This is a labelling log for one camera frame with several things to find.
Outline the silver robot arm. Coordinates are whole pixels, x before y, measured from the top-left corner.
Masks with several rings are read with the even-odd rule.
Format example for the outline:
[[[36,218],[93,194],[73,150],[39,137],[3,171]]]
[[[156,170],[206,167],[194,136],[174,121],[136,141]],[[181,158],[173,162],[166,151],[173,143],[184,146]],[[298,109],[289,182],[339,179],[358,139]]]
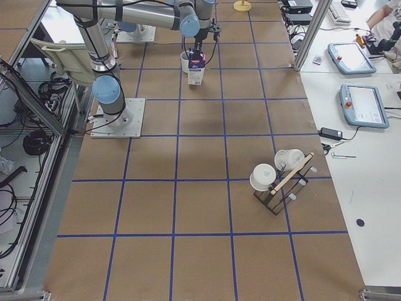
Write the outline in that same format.
[[[56,4],[74,17],[96,77],[92,91],[103,110],[106,125],[111,128],[128,125],[133,115],[120,83],[120,68],[100,29],[102,18],[180,31],[183,37],[195,39],[197,55],[212,31],[213,1],[57,1]]]
[[[137,24],[137,23],[129,23],[129,22],[119,21],[117,23],[117,25],[121,31],[124,31],[131,36],[141,36],[141,35],[145,34],[145,32],[147,30],[146,25]]]

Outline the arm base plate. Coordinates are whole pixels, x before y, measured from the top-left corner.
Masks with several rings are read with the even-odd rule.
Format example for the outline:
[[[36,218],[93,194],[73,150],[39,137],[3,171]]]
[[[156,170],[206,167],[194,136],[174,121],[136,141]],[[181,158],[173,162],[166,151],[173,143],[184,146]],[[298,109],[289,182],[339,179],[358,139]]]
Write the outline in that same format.
[[[145,111],[144,98],[126,98],[126,106],[122,115],[115,119],[109,115],[106,118],[95,119],[94,130],[90,131],[90,136],[94,139],[122,139],[140,138],[143,124],[143,114]]]
[[[156,27],[137,24],[135,28],[119,28],[117,43],[153,43]]]

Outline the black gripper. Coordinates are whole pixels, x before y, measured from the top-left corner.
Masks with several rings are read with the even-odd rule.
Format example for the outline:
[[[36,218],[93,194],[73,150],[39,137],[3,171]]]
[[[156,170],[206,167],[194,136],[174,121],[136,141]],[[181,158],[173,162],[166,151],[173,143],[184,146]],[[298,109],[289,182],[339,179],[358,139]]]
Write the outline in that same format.
[[[195,38],[194,50],[202,49],[202,43],[207,38],[207,35],[208,35],[207,28],[201,28],[199,30],[199,32],[194,36],[194,38]]]

